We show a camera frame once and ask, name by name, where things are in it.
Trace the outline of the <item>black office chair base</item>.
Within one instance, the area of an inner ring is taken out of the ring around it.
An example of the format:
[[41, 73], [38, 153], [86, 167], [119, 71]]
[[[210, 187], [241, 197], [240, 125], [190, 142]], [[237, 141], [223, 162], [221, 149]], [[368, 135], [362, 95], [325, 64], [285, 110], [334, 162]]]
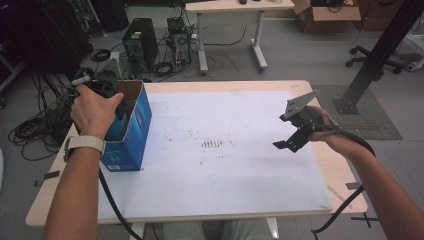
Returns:
[[[355, 54], [357, 54], [358, 52], [363, 54], [363, 57], [355, 57]], [[394, 60], [391, 60], [390, 58], [388, 59], [383, 59], [381, 57], [376, 57], [372, 54], [372, 52], [360, 45], [356, 45], [355, 47], [351, 48], [349, 50], [349, 53], [352, 55], [352, 58], [350, 58], [346, 63], [345, 66], [346, 67], [352, 67], [354, 63], [358, 63], [358, 62], [363, 62], [365, 63], [366, 61], [370, 60], [372, 64], [374, 63], [378, 63], [380, 68], [378, 70], [378, 75], [382, 76], [384, 74], [383, 71], [383, 67], [384, 66], [390, 66], [392, 67], [392, 72], [394, 74], [400, 74], [403, 69], [405, 68], [405, 65], [400, 63], [400, 62], [396, 62]]]

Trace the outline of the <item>blue cardboard box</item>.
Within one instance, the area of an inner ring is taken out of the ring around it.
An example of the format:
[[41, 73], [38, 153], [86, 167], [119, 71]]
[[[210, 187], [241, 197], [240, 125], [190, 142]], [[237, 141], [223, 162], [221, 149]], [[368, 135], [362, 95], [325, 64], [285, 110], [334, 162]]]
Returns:
[[124, 138], [114, 142], [106, 140], [101, 162], [111, 172], [139, 171], [152, 117], [149, 100], [141, 80], [118, 81], [116, 87], [124, 94], [122, 101], [133, 101], [134, 107]]

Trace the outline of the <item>black curtain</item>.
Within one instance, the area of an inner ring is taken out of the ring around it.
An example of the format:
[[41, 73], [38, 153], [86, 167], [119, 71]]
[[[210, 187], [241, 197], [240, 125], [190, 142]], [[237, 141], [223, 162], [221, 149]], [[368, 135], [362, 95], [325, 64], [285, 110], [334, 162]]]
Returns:
[[0, 32], [33, 70], [68, 81], [93, 50], [68, 0], [0, 0]]

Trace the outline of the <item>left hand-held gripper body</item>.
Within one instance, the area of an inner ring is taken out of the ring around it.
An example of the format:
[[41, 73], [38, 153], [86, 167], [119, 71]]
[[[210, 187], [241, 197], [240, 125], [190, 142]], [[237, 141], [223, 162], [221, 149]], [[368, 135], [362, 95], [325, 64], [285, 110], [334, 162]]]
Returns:
[[117, 93], [117, 78], [119, 67], [115, 59], [111, 59], [99, 71], [85, 68], [70, 84], [72, 90], [78, 85], [85, 85], [104, 98], [110, 98]]

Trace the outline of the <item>black metal stand post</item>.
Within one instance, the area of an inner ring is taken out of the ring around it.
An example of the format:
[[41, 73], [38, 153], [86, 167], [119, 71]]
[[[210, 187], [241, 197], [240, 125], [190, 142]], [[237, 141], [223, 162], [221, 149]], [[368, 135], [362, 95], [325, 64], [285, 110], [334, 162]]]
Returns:
[[[402, 42], [409, 30], [424, 12], [424, 0], [404, 0], [397, 13], [371, 50], [376, 57], [388, 59]], [[341, 98], [334, 101], [341, 114], [357, 114], [356, 105], [378, 75], [380, 66], [366, 61]]]

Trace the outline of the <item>wristwatch with white band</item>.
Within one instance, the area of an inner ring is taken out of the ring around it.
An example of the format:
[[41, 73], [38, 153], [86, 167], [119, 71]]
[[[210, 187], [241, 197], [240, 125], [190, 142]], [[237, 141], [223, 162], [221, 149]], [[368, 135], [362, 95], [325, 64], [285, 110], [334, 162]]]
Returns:
[[77, 148], [89, 147], [96, 149], [103, 155], [105, 151], [106, 142], [95, 136], [69, 136], [64, 145], [64, 161], [68, 162], [73, 151]]

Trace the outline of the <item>white desk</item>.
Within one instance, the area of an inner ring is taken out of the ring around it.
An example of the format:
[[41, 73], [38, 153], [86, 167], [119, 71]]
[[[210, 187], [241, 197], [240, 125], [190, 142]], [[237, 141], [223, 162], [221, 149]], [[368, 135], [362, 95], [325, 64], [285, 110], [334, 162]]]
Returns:
[[246, 17], [255, 13], [256, 32], [254, 38], [251, 40], [251, 47], [259, 64], [259, 71], [262, 72], [268, 68], [268, 64], [260, 47], [265, 12], [268, 10], [293, 10], [294, 3], [292, 0], [247, 0], [247, 3], [242, 5], [239, 3], [239, 0], [204, 0], [201, 2], [187, 3], [185, 9], [190, 13], [195, 13], [197, 17], [198, 59], [199, 70], [202, 75], [208, 73], [202, 21], [211, 14], [221, 17], [221, 21], [224, 21], [231, 19], [230, 14], [239, 14]]

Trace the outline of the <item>person's right hand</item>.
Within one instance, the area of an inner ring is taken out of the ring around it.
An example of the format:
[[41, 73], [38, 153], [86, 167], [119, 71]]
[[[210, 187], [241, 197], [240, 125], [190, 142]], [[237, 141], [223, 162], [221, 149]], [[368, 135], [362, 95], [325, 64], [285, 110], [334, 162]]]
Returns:
[[309, 136], [309, 140], [312, 142], [325, 142], [331, 149], [349, 160], [354, 160], [361, 153], [367, 153], [367, 149], [360, 144], [336, 133], [315, 132]]

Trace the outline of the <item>person's left hand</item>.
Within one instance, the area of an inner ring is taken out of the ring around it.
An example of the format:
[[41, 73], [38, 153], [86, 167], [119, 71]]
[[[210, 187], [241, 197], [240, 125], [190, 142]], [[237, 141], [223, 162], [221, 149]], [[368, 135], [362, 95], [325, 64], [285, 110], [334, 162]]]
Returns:
[[83, 84], [78, 85], [76, 91], [79, 96], [71, 106], [71, 118], [80, 134], [104, 139], [124, 94], [116, 93], [110, 98], [104, 98]]

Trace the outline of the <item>black computer tower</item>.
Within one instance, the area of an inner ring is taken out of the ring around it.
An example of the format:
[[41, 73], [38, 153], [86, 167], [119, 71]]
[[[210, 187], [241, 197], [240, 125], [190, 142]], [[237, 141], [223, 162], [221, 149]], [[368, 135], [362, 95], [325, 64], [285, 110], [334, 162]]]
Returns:
[[122, 42], [133, 71], [150, 73], [159, 52], [152, 19], [135, 18]]

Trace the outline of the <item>grey floor mat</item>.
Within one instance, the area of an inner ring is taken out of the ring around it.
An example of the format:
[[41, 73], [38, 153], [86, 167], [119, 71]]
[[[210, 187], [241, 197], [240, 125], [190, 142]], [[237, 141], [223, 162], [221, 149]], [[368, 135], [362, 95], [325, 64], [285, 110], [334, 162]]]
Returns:
[[401, 134], [370, 90], [366, 90], [357, 103], [357, 114], [341, 114], [337, 112], [334, 101], [342, 97], [347, 85], [313, 85], [312, 88], [319, 91], [317, 99], [321, 107], [342, 129], [365, 140], [402, 140]]

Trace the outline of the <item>brown cardboard box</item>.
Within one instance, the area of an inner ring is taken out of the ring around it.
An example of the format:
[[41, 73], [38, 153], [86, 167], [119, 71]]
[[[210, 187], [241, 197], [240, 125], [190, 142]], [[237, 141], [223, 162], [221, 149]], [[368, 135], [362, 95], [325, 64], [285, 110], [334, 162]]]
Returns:
[[353, 0], [341, 0], [333, 6], [318, 6], [314, 0], [292, 0], [295, 22], [304, 33], [342, 33], [352, 21], [360, 21], [359, 7]]

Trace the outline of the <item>open computer case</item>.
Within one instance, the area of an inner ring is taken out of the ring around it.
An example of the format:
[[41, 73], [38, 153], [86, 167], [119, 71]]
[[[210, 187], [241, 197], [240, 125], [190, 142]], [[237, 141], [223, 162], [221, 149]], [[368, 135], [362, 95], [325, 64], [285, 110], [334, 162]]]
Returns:
[[182, 69], [191, 64], [191, 37], [182, 17], [167, 19], [169, 42], [173, 49], [175, 65]]

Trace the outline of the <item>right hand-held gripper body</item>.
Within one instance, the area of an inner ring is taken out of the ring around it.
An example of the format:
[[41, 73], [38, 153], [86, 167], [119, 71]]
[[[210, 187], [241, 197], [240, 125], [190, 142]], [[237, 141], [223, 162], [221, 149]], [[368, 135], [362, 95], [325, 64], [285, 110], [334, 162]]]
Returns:
[[314, 131], [317, 114], [308, 106], [308, 103], [318, 94], [318, 90], [313, 90], [310, 93], [288, 100], [285, 112], [280, 116], [280, 119], [283, 122], [290, 121], [298, 129]]

